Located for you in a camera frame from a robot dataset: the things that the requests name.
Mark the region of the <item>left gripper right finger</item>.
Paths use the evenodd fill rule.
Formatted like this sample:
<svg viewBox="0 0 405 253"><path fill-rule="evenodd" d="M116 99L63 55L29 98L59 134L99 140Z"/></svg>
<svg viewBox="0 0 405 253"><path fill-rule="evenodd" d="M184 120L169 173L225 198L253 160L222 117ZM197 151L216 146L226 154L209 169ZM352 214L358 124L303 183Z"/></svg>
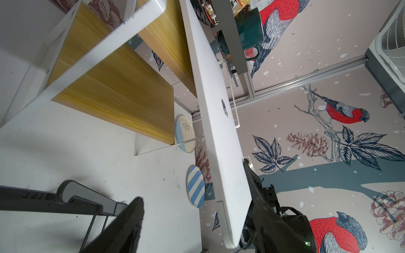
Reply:
<svg viewBox="0 0 405 253"><path fill-rule="evenodd" d="M243 161L252 201L245 219L243 236L246 246L254 246L257 253L280 253L277 222L281 220L281 207L273 185L264 187L260 177Z"/></svg>

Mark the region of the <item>silver laptop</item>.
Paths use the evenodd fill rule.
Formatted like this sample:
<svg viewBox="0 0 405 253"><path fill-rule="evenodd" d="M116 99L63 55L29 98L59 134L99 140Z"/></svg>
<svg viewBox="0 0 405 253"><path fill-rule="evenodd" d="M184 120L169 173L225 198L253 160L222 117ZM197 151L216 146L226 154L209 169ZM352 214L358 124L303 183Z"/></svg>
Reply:
<svg viewBox="0 0 405 253"><path fill-rule="evenodd" d="M190 1L180 1L224 245L238 247L252 197L225 79Z"/></svg>

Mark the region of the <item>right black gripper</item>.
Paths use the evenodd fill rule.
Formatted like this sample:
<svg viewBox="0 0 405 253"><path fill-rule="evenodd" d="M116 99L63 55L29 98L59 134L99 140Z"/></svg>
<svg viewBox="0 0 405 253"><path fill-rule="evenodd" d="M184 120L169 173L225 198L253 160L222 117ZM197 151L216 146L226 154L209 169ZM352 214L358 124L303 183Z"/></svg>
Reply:
<svg viewBox="0 0 405 253"><path fill-rule="evenodd" d="M281 207L281 220L276 229L280 253L315 253L316 242L305 215L291 207ZM240 240L240 249L247 250L244 236Z"/></svg>

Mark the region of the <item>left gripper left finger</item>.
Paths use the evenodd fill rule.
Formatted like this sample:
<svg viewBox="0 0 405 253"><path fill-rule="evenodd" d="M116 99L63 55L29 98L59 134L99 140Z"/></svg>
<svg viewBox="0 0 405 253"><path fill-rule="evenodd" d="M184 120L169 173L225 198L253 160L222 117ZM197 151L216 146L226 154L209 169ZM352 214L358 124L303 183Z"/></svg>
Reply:
<svg viewBox="0 0 405 253"><path fill-rule="evenodd" d="M137 197L82 252L135 253L140 240L143 216L144 202L141 197Z"/></svg>

